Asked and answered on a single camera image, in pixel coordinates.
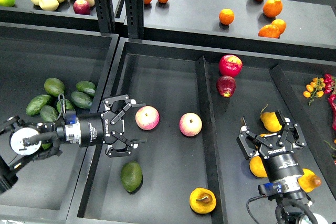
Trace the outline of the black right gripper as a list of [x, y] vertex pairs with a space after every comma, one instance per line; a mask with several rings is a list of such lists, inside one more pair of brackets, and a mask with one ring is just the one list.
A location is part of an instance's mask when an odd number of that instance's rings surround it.
[[280, 110], [276, 112], [276, 117], [282, 126], [276, 142], [277, 147], [268, 148], [258, 144], [255, 140], [257, 134], [250, 130], [244, 116], [240, 119], [241, 128], [237, 143], [246, 160], [259, 152], [270, 182], [277, 182], [287, 177], [297, 179], [303, 175], [303, 169], [296, 159], [294, 149], [306, 147], [306, 139], [298, 123], [284, 117]]

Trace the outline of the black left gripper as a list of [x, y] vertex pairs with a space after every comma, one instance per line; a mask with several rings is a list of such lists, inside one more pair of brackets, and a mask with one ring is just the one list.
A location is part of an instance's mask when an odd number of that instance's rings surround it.
[[[122, 102], [122, 106], [115, 111], [113, 105]], [[132, 151], [147, 140], [127, 139], [124, 134], [125, 113], [130, 108], [146, 106], [145, 103], [137, 103], [127, 94], [106, 97], [102, 100], [104, 112], [83, 114], [77, 117], [80, 125], [80, 147], [89, 147], [106, 143], [105, 154], [109, 157], [130, 156]]]

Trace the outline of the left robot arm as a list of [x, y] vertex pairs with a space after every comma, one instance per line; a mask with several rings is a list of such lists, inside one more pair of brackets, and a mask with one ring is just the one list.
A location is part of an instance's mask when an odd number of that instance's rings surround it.
[[140, 141], [124, 136], [123, 116], [132, 107], [139, 107], [128, 95], [107, 97], [102, 100], [103, 112], [76, 115], [66, 110], [64, 96], [59, 95], [60, 118], [53, 122], [29, 124], [12, 116], [1, 124], [1, 133], [10, 133], [9, 145], [21, 158], [13, 164], [1, 160], [1, 193], [18, 181], [17, 172], [31, 161], [44, 160], [61, 154], [61, 144], [79, 147], [107, 145], [108, 157], [129, 156]]

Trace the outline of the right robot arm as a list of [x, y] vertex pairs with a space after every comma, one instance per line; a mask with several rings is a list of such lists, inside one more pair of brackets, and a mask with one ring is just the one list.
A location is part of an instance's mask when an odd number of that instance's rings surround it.
[[248, 202], [259, 198], [276, 201], [277, 223], [318, 223], [317, 216], [309, 208], [313, 200], [299, 184], [304, 171], [294, 150], [306, 146], [301, 127], [284, 117], [280, 111], [275, 116], [281, 129], [265, 136], [253, 133], [245, 118], [241, 118], [237, 143], [246, 160], [260, 157], [269, 180], [258, 186], [259, 196]]

